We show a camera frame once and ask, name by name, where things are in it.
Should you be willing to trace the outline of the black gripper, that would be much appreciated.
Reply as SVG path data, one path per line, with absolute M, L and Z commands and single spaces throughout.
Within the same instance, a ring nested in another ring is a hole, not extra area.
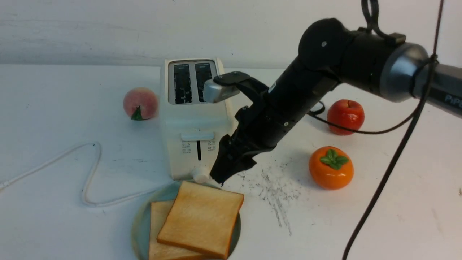
M 256 165 L 253 157 L 272 151 L 287 133 L 282 116 L 270 103 L 266 85 L 245 81 L 236 87 L 252 105 L 238 110 L 235 115 L 238 127 L 231 136 L 225 135 L 219 142 L 210 176 L 221 185 L 235 174 L 251 169 Z

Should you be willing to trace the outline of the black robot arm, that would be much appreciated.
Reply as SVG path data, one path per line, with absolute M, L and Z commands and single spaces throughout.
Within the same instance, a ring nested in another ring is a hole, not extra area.
M 239 90 L 252 105 L 235 115 L 238 126 L 218 145 L 210 176 L 223 184 L 236 173 L 251 169 L 253 157 L 273 150 L 309 110 L 336 86 L 346 83 L 391 102 L 402 102 L 424 93 L 430 72 L 429 55 L 402 36 L 395 42 L 350 31 L 335 18 L 322 19 L 307 28 L 298 55 L 271 87 L 243 72 L 216 76 L 205 91 L 218 87 L 220 94 L 205 96 L 220 102 Z

